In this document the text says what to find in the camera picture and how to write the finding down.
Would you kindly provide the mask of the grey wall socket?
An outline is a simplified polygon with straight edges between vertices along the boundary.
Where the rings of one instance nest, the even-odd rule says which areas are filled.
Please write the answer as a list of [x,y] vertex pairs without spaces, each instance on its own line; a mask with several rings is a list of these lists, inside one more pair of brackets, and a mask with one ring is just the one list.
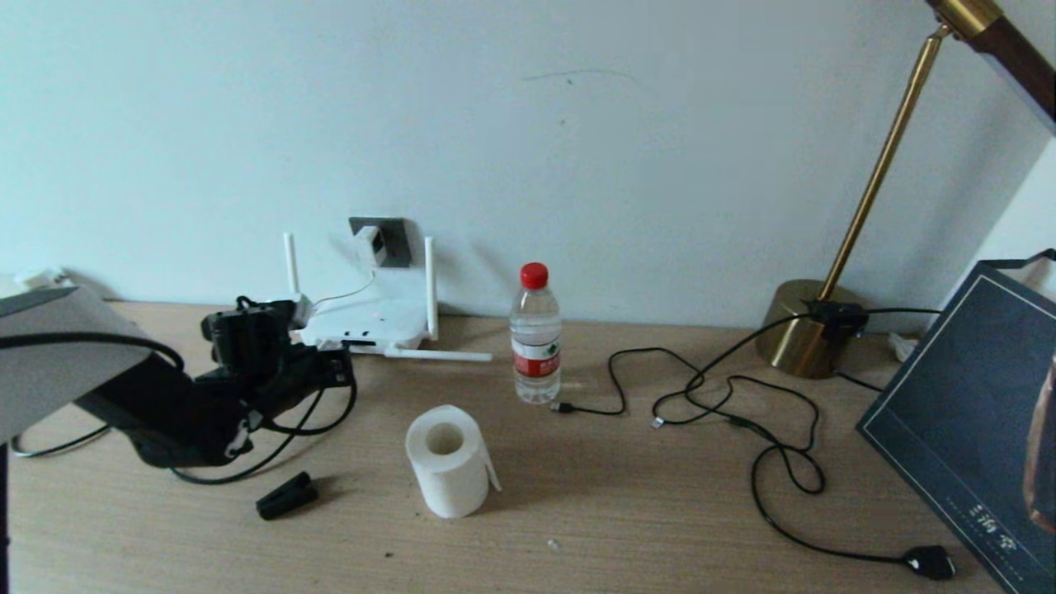
[[351,233],[367,224],[379,225],[384,230],[388,259],[380,268],[409,268],[413,254],[408,241],[406,219],[399,217],[350,217]]

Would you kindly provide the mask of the white power adapter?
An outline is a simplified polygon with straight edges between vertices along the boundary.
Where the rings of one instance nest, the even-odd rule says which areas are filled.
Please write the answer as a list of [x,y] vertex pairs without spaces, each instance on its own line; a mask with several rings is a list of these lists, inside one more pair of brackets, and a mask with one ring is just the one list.
[[380,268],[388,259],[384,230],[376,224],[367,224],[353,233],[353,245],[356,257],[362,266],[370,270]]

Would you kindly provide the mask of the black power block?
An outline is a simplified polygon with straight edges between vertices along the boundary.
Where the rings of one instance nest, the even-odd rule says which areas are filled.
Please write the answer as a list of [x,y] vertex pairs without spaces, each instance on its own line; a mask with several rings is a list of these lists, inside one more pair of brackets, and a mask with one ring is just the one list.
[[812,300],[807,302],[808,318],[822,327],[825,341],[834,342],[859,336],[869,321],[869,312],[856,302]]

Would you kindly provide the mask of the small white object by wall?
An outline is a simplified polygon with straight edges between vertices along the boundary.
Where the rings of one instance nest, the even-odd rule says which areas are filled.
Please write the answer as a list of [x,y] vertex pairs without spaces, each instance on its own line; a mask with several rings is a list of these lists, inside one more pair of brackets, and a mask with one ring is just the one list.
[[12,282],[21,292],[38,292],[38,290],[63,289],[76,285],[76,282],[72,280],[67,270],[53,266],[19,271],[19,273],[12,276]]

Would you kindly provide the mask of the dark gift bag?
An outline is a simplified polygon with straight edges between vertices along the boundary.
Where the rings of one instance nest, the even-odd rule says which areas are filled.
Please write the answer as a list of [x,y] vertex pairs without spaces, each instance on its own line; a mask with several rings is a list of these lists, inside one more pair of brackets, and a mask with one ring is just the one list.
[[857,425],[1008,594],[1056,594],[1056,534],[1022,491],[1055,352],[1056,249],[979,261]]

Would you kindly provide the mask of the water bottle red cap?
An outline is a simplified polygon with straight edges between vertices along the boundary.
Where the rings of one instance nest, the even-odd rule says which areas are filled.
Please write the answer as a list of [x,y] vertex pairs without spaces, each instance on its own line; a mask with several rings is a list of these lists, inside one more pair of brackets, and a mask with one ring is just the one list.
[[518,281],[509,314],[514,391],[521,401],[544,405],[561,388],[561,312],[545,264],[524,264]]

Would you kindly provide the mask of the white toilet paper roll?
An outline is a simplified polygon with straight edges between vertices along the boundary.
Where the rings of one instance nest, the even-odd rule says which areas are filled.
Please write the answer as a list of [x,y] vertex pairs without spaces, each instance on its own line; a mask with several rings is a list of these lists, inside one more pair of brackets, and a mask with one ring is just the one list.
[[478,422],[454,405],[415,417],[404,449],[427,507],[442,519],[470,516],[502,488]]

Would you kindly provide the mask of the white router with antennas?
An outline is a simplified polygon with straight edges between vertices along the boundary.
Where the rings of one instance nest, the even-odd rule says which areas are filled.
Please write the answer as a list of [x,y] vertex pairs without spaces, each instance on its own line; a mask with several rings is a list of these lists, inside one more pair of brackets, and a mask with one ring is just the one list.
[[302,344],[320,351],[346,347],[353,354],[401,360],[493,361],[491,353],[422,349],[425,341],[437,342],[439,339],[435,262],[435,240],[426,236],[423,300],[384,296],[360,298],[358,294],[377,281],[379,268],[370,270],[370,280],[362,287],[314,301],[309,324],[294,334]]

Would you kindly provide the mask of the black plastic clip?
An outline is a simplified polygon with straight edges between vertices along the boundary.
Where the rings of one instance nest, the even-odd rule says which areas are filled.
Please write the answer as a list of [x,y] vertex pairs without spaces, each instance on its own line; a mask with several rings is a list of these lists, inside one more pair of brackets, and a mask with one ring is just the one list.
[[264,497],[260,497],[256,502],[257,515],[264,521],[272,521],[299,511],[305,505],[317,501],[320,497],[319,489],[314,485],[313,478],[307,471],[296,474],[290,480],[283,482],[278,488],[274,488]]

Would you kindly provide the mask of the brass desk lamp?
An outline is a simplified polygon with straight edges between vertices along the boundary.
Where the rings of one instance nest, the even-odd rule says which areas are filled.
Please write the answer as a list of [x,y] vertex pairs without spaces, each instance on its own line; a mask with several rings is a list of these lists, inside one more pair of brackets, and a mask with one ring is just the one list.
[[[954,38],[984,57],[992,70],[1002,75],[1020,98],[1045,125],[1049,135],[1056,138],[1056,68],[1029,41],[1000,7],[998,0],[924,0],[936,20],[935,30],[924,39],[914,63],[909,70],[885,140],[875,159],[874,168],[861,192],[840,248],[823,280],[793,279],[777,287],[763,324],[785,316],[808,314],[807,302],[828,300],[856,302],[861,299],[840,287],[842,272],[855,249],[861,230],[875,205],[888,172],[893,166],[898,147],[912,119],[917,103],[931,75],[943,42]],[[920,313],[914,308],[869,309],[869,319],[881,314]],[[773,328],[755,339],[756,350],[763,361],[786,375],[806,379],[828,379],[834,375],[834,365],[842,358],[853,337],[825,341],[822,327],[812,319],[800,319]]]

